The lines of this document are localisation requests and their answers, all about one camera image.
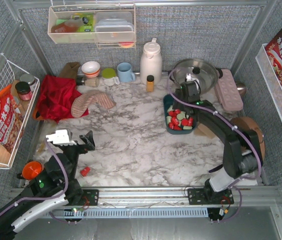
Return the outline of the white striped bowl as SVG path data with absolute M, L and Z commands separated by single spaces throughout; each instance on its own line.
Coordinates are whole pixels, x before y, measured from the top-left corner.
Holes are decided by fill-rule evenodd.
M 94 78 L 100 74 L 100 64 L 96 61 L 88 61 L 81 66 L 81 70 L 87 78 Z

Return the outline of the red coffee capsule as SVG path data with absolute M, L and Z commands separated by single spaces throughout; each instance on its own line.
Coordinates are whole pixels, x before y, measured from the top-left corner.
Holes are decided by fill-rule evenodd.
M 88 173 L 90 172 L 90 167 L 85 167 L 84 169 L 82 169 L 80 171 L 80 174 L 83 176 L 83 177 L 86 177 L 88 175 Z

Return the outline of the green lidded cup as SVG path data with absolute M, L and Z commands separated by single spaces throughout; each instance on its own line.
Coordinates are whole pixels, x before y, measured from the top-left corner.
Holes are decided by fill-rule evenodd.
M 116 72 L 113 68 L 105 68 L 101 74 L 102 74 L 103 82 L 106 86 L 111 87 L 113 85 L 120 84 L 119 78 L 116 75 Z

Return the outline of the orange cup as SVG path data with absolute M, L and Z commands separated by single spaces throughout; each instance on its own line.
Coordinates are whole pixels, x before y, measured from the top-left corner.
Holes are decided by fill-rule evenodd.
M 16 178 L 30 181 L 36 178 L 43 171 L 43 169 L 44 166 L 42 163 L 38 161 L 30 161 L 24 166 L 22 172 L 16 175 Z

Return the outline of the stainless steel pot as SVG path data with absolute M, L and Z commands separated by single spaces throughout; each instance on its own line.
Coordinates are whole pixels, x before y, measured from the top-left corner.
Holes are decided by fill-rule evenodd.
M 220 68 L 198 58 L 181 60 L 175 64 L 173 70 L 169 79 L 176 86 L 179 87 L 183 82 L 196 81 L 201 95 L 210 91 L 218 79 L 223 77 L 223 71 Z

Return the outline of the teal plastic storage basket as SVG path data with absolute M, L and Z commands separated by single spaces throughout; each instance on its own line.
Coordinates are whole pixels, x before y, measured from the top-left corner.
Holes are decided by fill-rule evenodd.
M 172 135 L 190 134 L 194 128 L 194 119 L 184 111 L 173 107 L 174 99 L 170 94 L 163 98 L 166 130 Z

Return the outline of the white thermos jug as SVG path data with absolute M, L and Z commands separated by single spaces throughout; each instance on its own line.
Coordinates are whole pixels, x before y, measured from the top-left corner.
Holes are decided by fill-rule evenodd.
M 140 60 L 140 79 L 143 84 L 147 83 L 147 76 L 149 75 L 154 77 L 155 84 L 160 82 L 162 61 L 161 47 L 154 37 L 143 46 L 143 53 Z

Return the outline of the metal bowl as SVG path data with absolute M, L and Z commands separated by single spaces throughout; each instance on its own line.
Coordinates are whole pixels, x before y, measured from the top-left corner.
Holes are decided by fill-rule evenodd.
M 247 92 L 247 87 L 242 82 L 236 82 L 236 87 L 241 97 L 244 97 Z

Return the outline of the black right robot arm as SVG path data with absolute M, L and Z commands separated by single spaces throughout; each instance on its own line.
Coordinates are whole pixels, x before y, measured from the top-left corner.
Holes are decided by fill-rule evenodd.
M 261 174 L 263 157 L 255 130 L 244 130 L 229 122 L 207 100 L 200 100 L 196 81 L 184 82 L 172 94 L 174 105 L 193 118 L 193 123 L 205 125 L 224 144 L 223 160 L 217 174 L 204 185 L 207 200 L 219 195 L 241 179 L 253 179 L 251 173 Z

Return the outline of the orange spice bottle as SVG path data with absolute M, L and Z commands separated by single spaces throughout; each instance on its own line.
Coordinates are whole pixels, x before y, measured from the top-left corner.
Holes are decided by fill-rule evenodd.
M 153 92 L 154 91 L 154 76 L 148 75 L 146 78 L 146 91 Z

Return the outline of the red cloth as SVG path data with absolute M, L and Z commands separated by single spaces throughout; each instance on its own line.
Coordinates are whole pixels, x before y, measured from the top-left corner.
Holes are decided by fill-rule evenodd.
M 81 95 L 74 79 L 46 75 L 32 117 L 37 121 L 53 120 L 56 123 L 72 119 L 71 107 Z

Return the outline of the green packaged box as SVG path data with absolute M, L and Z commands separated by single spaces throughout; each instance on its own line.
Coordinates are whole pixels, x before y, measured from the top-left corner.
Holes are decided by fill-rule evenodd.
M 75 13 L 71 15 L 71 19 L 79 20 L 83 24 L 76 30 L 78 33 L 94 32 L 94 14 L 91 13 Z

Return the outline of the striped pink oven mitt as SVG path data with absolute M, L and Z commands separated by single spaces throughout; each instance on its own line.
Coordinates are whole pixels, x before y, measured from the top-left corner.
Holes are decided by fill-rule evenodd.
M 116 106 L 116 103 L 107 93 L 99 90 L 89 90 L 73 101 L 71 115 L 74 118 L 80 118 L 88 110 L 89 106 L 94 104 L 98 104 L 107 110 Z

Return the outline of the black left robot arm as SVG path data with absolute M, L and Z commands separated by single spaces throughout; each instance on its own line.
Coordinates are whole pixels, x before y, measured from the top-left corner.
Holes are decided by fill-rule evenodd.
M 34 220 L 66 205 L 95 204 L 87 199 L 75 177 L 78 158 L 95 150 L 93 132 L 80 135 L 82 144 L 71 139 L 69 130 L 61 140 L 59 134 L 47 136 L 45 144 L 51 158 L 23 191 L 0 209 L 0 240 L 12 240 Z

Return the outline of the blue mug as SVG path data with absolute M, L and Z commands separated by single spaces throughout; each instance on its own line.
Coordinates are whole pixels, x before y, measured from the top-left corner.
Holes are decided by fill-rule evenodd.
M 117 66 L 117 75 L 121 83 L 130 83 L 136 80 L 132 65 L 128 62 L 122 62 Z

